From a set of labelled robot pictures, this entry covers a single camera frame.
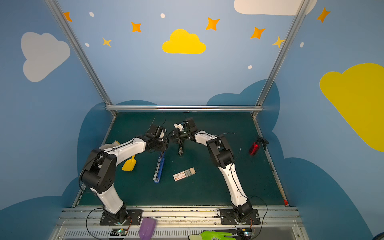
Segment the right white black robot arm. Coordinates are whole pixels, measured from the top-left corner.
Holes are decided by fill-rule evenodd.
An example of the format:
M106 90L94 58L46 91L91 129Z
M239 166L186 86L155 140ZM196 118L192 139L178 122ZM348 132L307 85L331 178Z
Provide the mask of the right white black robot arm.
M224 135L211 135L205 131L182 133L180 130L173 130L167 134L166 138L178 144L192 140L208 148L213 164L220 170L227 184L234 217L238 223L245 223L251 216L253 207L238 178L234 153L226 137Z

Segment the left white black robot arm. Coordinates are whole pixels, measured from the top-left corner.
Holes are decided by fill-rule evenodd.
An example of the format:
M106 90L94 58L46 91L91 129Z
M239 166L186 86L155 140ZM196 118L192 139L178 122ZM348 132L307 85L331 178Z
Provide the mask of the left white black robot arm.
M91 151L79 179L95 193L104 206L104 211L112 215L117 222L126 218L126 207L119 197L114 183L116 168L127 159L145 151L165 151L168 140L139 136L118 146Z

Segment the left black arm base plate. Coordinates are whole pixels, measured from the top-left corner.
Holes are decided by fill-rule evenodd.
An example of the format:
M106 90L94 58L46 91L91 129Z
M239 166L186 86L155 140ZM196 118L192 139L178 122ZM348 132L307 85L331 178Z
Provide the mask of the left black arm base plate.
M120 210L116 214L112 214L104 210L100 226L139 226L142 213L142 210Z

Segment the black stapler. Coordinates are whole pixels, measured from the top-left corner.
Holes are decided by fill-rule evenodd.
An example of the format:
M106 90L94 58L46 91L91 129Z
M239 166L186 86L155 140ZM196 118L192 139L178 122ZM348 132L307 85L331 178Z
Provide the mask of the black stapler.
M184 142L179 143L178 155L181 157L184 155Z

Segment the red white staple box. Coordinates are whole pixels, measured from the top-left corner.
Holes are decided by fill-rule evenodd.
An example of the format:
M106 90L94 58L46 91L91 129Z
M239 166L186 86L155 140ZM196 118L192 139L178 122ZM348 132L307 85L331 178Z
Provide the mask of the red white staple box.
M185 171L174 174L173 178L174 178L174 181L177 182L177 181L180 181L180 180L185 179L187 177L190 177L190 176L194 175L195 173L196 173L196 171L194 168L189 168Z

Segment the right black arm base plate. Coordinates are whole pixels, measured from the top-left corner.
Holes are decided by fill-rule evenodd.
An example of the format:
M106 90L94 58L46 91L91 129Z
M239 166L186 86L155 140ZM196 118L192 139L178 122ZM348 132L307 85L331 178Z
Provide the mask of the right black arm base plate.
M217 215L221 220L222 225L260 225L261 218L257 210L253 210L251 214L244 220L238 222L235 218L235 212L233 209L218 209Z

